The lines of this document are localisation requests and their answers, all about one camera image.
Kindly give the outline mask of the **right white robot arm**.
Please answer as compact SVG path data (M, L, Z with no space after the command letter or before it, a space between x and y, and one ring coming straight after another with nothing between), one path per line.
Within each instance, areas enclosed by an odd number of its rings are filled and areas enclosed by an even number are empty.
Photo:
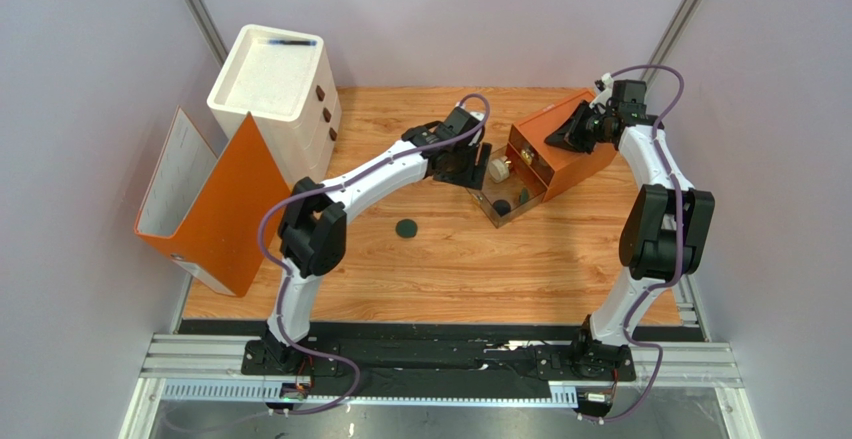
M567 360L582 378L616 372L628 360L638 322L650 305L697 269L715 199L693 187L665 142L661 120L648 114L647 85L602 76L597 96L583 101L546 144L592 153L611 144L630 166L636 200L619 240L623 269L603 305L586 318Z

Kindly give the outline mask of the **black round jar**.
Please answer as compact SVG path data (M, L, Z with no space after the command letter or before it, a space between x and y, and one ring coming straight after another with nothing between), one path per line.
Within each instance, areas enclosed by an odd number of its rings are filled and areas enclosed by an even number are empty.
M503 199L496 200L492 204L492 207L499 217L504 217L512 211L511 204L507 200Z

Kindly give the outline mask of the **frosted cream jar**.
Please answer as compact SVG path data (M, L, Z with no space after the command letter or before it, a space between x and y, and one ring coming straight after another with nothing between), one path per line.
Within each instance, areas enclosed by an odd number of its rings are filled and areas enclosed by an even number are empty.
M511 175L512 163L507 157L492 159L488 163L487 173L495 184L505 182Z

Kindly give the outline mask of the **orange drawer box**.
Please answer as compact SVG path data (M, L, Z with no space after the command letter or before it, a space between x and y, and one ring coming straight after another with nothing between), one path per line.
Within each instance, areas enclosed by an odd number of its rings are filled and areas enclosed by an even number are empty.
M512 170L531 188L533 197L547 202L608 167L616 157L616 150L609 144L598 145L587 154L545 142L581 102L594 98L590 89L575 89L567 97L511 125L507 155Z

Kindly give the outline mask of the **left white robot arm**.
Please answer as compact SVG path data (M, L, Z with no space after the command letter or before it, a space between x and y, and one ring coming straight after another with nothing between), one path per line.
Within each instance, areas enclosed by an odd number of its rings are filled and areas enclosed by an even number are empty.
M473 112L458 102L442 121L405 131L388 149L337 176L298 181L290 197L272 207L282 215L278 255L266 259L281 270L281 284L262 337L269 358L287 365L306 354L301 340L324 277L342 261L349 225L364 211L408 185L433 179L473 189L484 182L485 142L490 112Z

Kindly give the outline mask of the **clear drawer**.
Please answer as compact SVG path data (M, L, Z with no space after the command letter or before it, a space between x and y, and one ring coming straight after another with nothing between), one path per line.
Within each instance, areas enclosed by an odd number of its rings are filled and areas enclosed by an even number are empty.
M493 151L489 161L500 157L507 157L512 163L509 179L495 184L486 170L482 189L467 190L474 204L495 228L509 224L536 207L542 202L546 192L545 184L509 145ZM518 199L522 188L527 188L531 197L526 204L520 205ZM512 206L512 211L504 217L499 217L492 207L492 204L499 199L507 200Z

